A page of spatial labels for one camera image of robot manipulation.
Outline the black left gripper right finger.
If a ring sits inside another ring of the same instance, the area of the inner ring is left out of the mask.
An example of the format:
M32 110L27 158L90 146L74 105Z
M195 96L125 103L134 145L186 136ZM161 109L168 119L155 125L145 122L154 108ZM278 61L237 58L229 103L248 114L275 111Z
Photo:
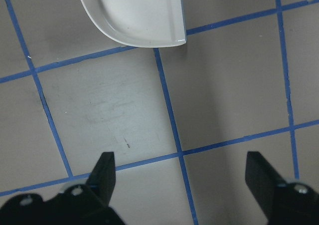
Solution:
M245 182L268 220L296 220L295 180L283 178L258 151L247 152Z

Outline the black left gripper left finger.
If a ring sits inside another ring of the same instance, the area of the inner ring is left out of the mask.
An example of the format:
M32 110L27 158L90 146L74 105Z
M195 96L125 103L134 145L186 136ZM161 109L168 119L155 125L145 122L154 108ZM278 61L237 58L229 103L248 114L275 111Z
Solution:
M114 152L103 152L93 168L86 185L93 193L109 206L116 184Z

